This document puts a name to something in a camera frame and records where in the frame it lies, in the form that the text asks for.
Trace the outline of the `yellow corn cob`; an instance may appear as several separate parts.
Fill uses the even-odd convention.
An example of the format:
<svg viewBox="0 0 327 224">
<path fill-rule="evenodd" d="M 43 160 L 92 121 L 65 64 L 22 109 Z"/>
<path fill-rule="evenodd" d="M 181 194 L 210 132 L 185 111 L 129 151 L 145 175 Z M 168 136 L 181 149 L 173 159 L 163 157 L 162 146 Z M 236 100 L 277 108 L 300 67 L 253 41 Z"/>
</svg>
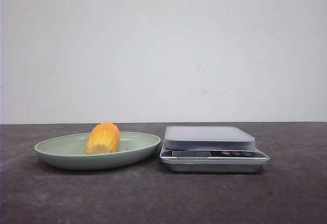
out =
<svg viewBox="0 0 327 224">
<path fill-rule="evenodd" d="M 105 154 L 115 153 L 118 150 L 120 140 L 120 130 L 111 122 L 103 122 L 96 125 L 85 145 L 85 153 L 92 154 Z"/>
</svg>

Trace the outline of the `silver digital kitchen scale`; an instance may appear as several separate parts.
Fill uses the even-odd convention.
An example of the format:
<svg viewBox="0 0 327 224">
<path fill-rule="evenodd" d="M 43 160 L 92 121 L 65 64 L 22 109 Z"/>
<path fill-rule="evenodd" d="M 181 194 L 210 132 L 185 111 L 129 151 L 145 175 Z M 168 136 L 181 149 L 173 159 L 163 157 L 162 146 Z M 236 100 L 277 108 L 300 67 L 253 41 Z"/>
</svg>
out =
<svg viewBox="0 0 327 224">
<path fill-rule="evenodd" d="M 159 157 L 174 172 L 256 173 L 270 160 L 231 126 L 169 126 Z"/>
</svg>

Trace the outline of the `light green oval plate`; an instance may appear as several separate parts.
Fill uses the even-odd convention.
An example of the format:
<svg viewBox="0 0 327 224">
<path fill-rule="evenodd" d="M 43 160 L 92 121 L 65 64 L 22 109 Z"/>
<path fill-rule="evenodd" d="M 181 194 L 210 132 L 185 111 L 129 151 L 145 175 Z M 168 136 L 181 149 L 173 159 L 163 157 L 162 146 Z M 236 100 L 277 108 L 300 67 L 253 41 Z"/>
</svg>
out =
<svg viewBox="0 0 327 224">
<path fill-rule="evenodd" d="M 152 134 L 121 132 L 118 151 L 115 153 L 85 153 L 89 133 L 59 136 L 34 146 L 41 159 L 50 166 L 69 170 L 111 169 L 137 163 L 150 157 L 161 139 Z"/>
</svg>

